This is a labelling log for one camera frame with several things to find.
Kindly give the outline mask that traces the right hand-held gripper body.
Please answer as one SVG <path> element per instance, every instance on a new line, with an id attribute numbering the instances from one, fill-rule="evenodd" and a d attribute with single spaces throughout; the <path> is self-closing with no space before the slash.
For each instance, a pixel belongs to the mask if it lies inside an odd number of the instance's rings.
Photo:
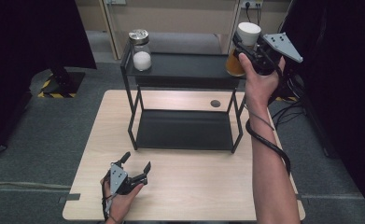
<path id="1" fill-rule="evenodd" d="M 251 49 L 253 68 L 258 75 L 268 76 L 274 72 L 282 56 L 288 57 L 296 63 L 301 63 L 303 57 L 296 50 L 286 33 L 263 35 L 267 46 L 264 49 Z"/>

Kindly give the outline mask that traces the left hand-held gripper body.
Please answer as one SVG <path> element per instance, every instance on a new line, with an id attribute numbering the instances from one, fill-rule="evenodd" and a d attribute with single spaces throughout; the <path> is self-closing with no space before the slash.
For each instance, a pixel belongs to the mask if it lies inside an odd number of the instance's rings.
<path id="1" fill-rule="evenodd" d="M 139 184 L 139 180 L 128 177 L 128 173 L 116 163 L 111 164 L 109 180 L 111 194 L 129 194 Z"/>

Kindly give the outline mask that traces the amber jar with white lid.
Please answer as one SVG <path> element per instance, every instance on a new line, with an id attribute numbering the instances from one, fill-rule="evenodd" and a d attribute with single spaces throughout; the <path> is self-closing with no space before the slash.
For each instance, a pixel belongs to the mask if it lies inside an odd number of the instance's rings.
<path id="1" fill-rule="evenodd" d="M 232 37 L 233 49 L 226 61 L 226 71 L 234 77 L 241 77 L 245 74 L 245 70 L 238 61 L 238 57 L 234 55 L 237 44 L 240 43 L 249 49 L 254 49 L 260 36 L 261 28 L 252 22 L 240 22 Z"/>

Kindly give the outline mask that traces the black metal two-tier shelf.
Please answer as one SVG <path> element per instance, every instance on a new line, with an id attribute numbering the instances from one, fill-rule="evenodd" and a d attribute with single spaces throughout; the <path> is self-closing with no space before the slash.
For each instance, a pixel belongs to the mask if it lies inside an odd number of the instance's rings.
<path id="1" fill-rule="evenodd" d="M 235 152 L 242 137 L 244 103 L 237 100 L 240 79 L 221 66 L 225 55 L 155 52 L 149 69 L 133 66 L 128 44 L 120 64 L 131 113 L 128 134 L 133 148 L 229 150 Z M 230 95 L 225 110 L 146 108 L 142 89 L 156 88 L 167 95 L 182 90 Z"/>

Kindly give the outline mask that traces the glass jar with silver lid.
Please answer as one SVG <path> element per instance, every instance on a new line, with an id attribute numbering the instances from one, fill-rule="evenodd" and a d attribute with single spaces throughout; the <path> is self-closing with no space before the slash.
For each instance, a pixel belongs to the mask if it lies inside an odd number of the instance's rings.
<path id="1" fill-rule="evenodd" d="M 129 33 L 129 41 L 133 47 L 133 66 L 138 71 L 151 67 L 149 33 L 144 29 L 134 29 Z"/>

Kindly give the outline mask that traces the person's left hand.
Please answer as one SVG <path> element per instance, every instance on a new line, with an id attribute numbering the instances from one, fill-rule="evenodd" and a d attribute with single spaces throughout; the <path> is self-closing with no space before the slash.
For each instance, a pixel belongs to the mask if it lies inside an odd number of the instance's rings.
<path id="1" fill-rule="evenodd" d="M 122 224 L 132 206 L 134 198 L 140 192 L 141 188 L 144 187 L 144 184 L 139 184 L 127 195 L 117 195 L 115 197 L 112 197 L 110 193 L 107 180 L 103 178 L 101 185 L 103 187 L 103 198 L 106 202 L 111 200 L 111 207 L 109 208 L 108 219 L 105 221 L 105 224 Z"/>

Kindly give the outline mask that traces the person's right hand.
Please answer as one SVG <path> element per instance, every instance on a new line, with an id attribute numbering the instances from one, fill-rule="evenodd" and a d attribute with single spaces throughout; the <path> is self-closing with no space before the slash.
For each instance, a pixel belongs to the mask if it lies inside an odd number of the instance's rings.
<path id="1" fill-rule="evenodd" d="M 270 97 L 278 87 L 279 75 L 276 72 L 268 76 L 258 75 L 244 53 L 239 54 L 239 62 L 246 72 L 247 107 L 250 111 L 266 110 Z"/>

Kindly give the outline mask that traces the light wooden cabinet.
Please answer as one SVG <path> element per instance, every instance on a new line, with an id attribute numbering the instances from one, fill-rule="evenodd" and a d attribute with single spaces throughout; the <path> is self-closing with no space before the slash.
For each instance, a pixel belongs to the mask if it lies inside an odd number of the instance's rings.
<path id="1" fill-rule="evenodd" d="M 128 33 L 199 34 L 218 38 L 220 51 L 231 47 L 240 0 L 99 0 L 114 57 L 122 56 Z"/>

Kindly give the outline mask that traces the black curtain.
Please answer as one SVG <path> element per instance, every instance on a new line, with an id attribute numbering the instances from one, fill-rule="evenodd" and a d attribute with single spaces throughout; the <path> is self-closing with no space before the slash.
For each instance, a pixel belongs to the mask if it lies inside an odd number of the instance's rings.
<path id="1" fill-rule="evenodd" d="M 76 0 L 0 0 L 0 146 L 34 75 L 96 67 Z"/>
<path id="2" fill-rule="evenodd" d="M 365 0 L 291 0 L 281 26 L 322 133 L 365 199 Z"/>

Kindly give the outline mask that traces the grey floor strip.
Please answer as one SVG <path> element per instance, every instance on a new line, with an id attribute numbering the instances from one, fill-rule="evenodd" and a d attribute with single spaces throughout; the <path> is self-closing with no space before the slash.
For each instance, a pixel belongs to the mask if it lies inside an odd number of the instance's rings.
<path id="1" fill-rule="evenodd" d="M 0 188 L 70 190 L 71 186 L 35 182 L 0 182 Z"/>

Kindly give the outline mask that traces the white wall power socket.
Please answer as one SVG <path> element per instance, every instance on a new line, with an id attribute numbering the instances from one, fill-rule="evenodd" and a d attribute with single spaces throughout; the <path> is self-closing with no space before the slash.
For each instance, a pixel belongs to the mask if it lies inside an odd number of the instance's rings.
<path id="1" fill-rule="evenodd" d="M 262 8 L 263 0 L 242 0 L 241 8 L 259 9 Z"/>

